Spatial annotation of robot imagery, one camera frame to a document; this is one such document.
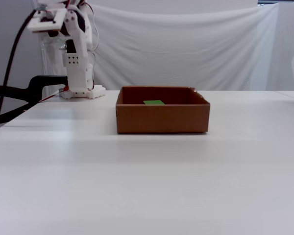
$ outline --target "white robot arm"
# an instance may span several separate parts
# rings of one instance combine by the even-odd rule
[[[88,58],[88,51],[93,48],[93,38],[86,0],[68,0],[66,4],[50,1],[39,3],[41,8],[27,28],[32,32],[47,31],[52,37],[58,33],[66,36],[63,65],[67,69],[69,90],[62,92],[61,96],[67,99],[93,99],[105,95],[105,88],[94,84],[93,65]]]

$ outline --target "cardboard box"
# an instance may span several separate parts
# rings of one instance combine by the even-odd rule
[[[144,104],[157,100],[164,105]],[[190,87],[126,86],[117,104],[118,133],[202,133],[210,104]]]

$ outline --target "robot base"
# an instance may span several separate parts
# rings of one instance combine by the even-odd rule
[[[102,85],[95,85],[94,89],[91,91],[85,91],[85,92],[61,92],[61,97],[64,99],[71,99],[71,98],[89,98],[89,99],[95,99],[101,96],[106,95],[106,89]]]

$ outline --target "green object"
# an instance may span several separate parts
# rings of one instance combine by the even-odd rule
[[[164,105],[165,103],[161,100],[145,100],[144,104]]]

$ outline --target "white table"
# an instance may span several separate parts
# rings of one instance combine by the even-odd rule
[[[0,235],[294,235],[294,92],[200,92],[205,135],[117,135],[118,92],[0,128]]]

